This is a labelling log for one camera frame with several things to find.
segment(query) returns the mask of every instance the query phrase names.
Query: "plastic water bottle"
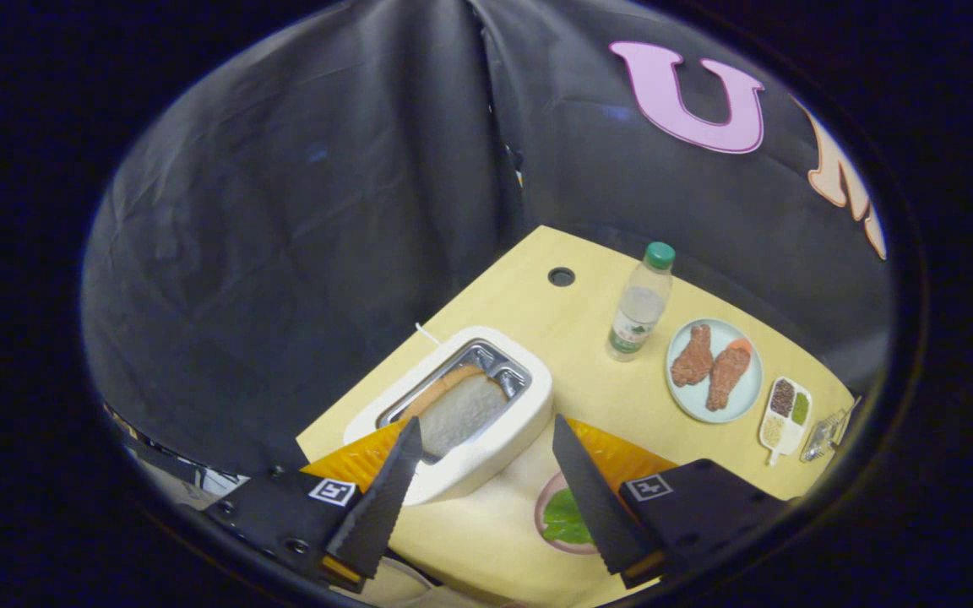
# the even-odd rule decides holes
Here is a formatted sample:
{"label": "plastic water bottle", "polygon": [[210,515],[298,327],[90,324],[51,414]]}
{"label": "plastic water bottle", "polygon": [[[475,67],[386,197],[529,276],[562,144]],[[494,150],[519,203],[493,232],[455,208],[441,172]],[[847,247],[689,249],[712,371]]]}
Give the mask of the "plastic water bottle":
{"label": "plastic water bottle", "polygon": [[644,261],[629,275],[606,339],[606,351],[617,361],[636,358],[660,322],[671,299],[673,265],[675,250],[664,242],[653,242],[644,251]]}

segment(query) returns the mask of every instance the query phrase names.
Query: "wire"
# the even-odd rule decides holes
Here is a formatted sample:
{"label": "wire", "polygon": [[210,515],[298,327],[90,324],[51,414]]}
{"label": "wire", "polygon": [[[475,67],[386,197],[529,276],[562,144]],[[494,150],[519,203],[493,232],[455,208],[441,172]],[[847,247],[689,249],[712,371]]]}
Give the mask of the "wire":
{"label": "wire", "polygon": [[441,346],[441,342],[439,342],[438,339],[435,338],[435,336],[430,335],[430,332],[422,328],[422,326],[419,323],[416,323],[416,328],[418,331],[421,331],[422,335],[427,336],[429,339],[433,341],[433,343],[437,344],[437,346]]}

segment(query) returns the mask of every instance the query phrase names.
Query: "carrot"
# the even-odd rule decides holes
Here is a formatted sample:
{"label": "carrot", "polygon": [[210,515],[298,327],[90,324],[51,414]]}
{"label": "carrot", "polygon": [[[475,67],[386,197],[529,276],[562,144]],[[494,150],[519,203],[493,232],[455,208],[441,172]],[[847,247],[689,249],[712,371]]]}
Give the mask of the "carrot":
{"label": "carrot", "polygon": [[734,342],[731,342],[730,344],[727,344],[726,348],[727,349],[742,349],[742,350],[745,350],[746,353],[749,353],[750,356],[753,355],[753,344],[750,344],[749,341],[748,341],[748,339],[745,339],[745,338],[735,339]]}

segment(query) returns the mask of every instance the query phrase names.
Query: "plate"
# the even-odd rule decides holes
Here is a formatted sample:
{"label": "plate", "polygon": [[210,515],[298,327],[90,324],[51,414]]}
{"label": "plate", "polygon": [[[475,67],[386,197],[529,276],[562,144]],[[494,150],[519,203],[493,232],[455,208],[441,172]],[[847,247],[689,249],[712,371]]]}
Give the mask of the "plate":
{"label": "plate", "polygon": [[671,380],[672,362],[675,362],[678,355],[681,355],[690,343],[691,328],[701,323],[707,323],[708,327],[711,328],[711,358],[713,359],[718,357],[723,349],[726,349],[727,344],[734,342],[735,339],[749,339],[737,327],[727,322],[721,322],[719,319],[696,319],[684,324],[678,330],[678,334],[675,334],[675,338],[671,340],[671,346],[667,347],[667,361],[664,369],[667,387],[671,389],[671,396],[675,398],[675,403],[695,419],[713,424],[740,419],[753,407],[753,404],[757,403],[761,385],[764,384],[764,364],[761,362],[760,353],[752,339],[749,339],[749,344],[753,344],[753,357],[750,357],[749,367],[742,374],[742,377],[738,378],[738,384],[734,385],[731,395],[726,398],[725,408],[718,411],[708,411],[706,407],[711,374],[708,374],[704,380],[690,386],[675,386],[675,383]]}
{"label": "plate", "polygon": [[547,529],[547,524],[543,522],[543,512],[546,511],[547,504],[551,501],[552,497],[565,488],[568,488],[568,482],[565,481],[561,470],[543,486],[540,497],[535,501],[535,531],[538,532],[543,542],[555,547],[558,551],[563,551],[563,553],[572,553],[575,555],[594,555],[599,553],[599,550],[591,543],[573,544],[563,541],[548,541],[548,539],[543,538],[543,530]]}

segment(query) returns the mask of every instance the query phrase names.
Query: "green bottle cap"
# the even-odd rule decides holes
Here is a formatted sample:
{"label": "green bottle cap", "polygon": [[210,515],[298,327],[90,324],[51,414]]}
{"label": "green bottle cap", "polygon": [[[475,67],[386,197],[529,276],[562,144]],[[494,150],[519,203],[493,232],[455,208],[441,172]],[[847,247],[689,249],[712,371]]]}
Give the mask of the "green bottle cap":
{"label": "green bottle cap", "polygon": [[675,248],[664,242],[653,242],[644,253],[644,262],[653,269],[670,269],[675,265]]}

